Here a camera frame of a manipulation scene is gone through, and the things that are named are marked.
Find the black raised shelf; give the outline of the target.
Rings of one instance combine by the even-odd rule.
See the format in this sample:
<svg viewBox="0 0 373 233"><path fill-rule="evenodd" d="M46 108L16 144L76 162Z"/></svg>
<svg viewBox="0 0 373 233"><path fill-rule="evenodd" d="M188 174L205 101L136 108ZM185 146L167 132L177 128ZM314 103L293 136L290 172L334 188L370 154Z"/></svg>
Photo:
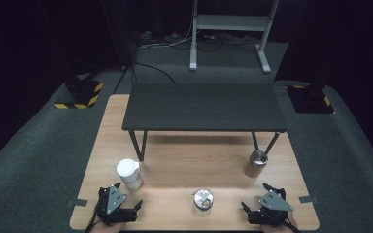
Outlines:
<svg viewBox="0 0 373 233"><path fill-rule="evenodd" d="M275 91L265 84L136 83L122 130L129 133L139 160L150 131L272 132L288 128Z"/></svg>

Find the glass jar with white lid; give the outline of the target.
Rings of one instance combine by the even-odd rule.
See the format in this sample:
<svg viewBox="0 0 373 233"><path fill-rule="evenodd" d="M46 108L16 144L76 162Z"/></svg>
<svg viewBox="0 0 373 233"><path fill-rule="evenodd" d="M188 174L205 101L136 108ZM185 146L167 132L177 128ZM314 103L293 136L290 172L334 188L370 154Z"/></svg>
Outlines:
<svg viewBox="0 0 373 233"><path fill-rule="evenodd" d="M128 189L137 190L142 185L139 162L129 158L123 159L118 163L116 170Z"/></svg>

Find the person's right hand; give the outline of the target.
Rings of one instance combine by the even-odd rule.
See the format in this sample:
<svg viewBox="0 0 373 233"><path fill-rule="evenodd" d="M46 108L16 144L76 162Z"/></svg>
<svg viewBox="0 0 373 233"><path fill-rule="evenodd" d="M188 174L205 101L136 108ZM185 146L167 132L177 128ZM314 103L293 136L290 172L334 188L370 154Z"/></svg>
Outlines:
<svg viewBox="0 0 373 233"><path fill-rule="evenodd" d="M259 227L263 233L300 233L292 212L288 212L286 221L279 226L261 224Z"/></svg>

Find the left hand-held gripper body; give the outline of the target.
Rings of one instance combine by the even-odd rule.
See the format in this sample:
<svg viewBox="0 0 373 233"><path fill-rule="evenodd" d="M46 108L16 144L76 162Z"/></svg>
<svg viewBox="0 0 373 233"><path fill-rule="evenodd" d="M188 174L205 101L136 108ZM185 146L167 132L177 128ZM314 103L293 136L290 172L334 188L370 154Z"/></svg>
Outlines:
<svg viewBox="0 0 373 233"><path fill-rule="evenodd" d="M132 209L125 209L121 205L126 200L120 190L113 191L112 186L101 187L99 200L96 204L96 215L107 225L118 222L134 222L137 213Z"/></svg>

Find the person's left hand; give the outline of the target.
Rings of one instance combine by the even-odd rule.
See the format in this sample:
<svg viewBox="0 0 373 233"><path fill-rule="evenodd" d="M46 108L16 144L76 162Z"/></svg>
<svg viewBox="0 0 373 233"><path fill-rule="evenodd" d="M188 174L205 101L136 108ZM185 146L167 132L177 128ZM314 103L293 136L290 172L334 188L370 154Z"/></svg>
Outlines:
<svg viewBox="0 0 373 233"><path fill-rule="evenodd" d="M125 222L107 225L102 220L96 220L90 227L88 233L119 233L124 226Z"/></svg>

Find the glass jar with plastic-wrapped lid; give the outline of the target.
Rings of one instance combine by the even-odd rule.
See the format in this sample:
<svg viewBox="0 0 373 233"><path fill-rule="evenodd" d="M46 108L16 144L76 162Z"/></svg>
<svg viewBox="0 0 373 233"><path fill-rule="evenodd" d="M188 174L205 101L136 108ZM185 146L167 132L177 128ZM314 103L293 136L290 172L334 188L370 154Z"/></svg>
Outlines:
<svg viewBox="0 0 373 233"><path fill-rule="evenodd" d="M198 189L193 193L194 213L197 216L208 214L214 203L214 195L209 189Z"/></svg>

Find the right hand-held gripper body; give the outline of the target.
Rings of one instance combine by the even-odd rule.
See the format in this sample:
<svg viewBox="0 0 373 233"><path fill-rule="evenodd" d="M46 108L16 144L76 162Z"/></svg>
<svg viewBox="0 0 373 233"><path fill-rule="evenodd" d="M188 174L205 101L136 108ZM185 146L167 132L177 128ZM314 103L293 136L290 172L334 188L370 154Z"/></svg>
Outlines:
<svg viewBox="0 0 373 233"><path fill-rule="evenodd" d="M287 202L281 191L268 190L258 200L258 203L261 207L257 211L247 208L247 221L249 224L280 226L288 218L288 212L294 211L294 207Z"/></svg>

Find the white metal stand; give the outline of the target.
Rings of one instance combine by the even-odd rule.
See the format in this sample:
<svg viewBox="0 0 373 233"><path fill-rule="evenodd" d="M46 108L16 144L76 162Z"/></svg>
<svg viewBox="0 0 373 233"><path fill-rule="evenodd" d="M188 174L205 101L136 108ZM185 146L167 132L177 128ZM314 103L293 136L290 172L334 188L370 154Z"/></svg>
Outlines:
<svg viewBox="0 0 373 233"><path fill-rule="evenodd" d="M271 68L265 55L264 49L269 33L278 9L280 0L272 0L269 14L267 16L230 16L230 15L202 15L198 13L199 0L193 0L192 4L192 35L189 56L189 70L197 69L197 34L199 30L229 30L261 32L262 38L255 45L260 66L264 74L270 74Z"/></svg>

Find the black yellow striped stand base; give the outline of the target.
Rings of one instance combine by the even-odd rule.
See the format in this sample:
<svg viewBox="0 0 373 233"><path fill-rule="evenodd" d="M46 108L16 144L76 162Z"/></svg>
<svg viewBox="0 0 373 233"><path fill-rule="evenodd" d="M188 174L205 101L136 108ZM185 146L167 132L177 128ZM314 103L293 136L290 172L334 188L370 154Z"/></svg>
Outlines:
<svg viewBox="0 0 373 233"><path fill-rule="evenodd" d="M303 114L333 114L329 98L322 90L313 91L310 86L287 85L287 93L294 110Z"/></svg>
<svg viewBox="0 0 373 233"><path fill-rule="evenodd" d="M99 81L79 81L77 85L64 84L57 92L57 109L87 109L94 106L103 84Z"/></svg>

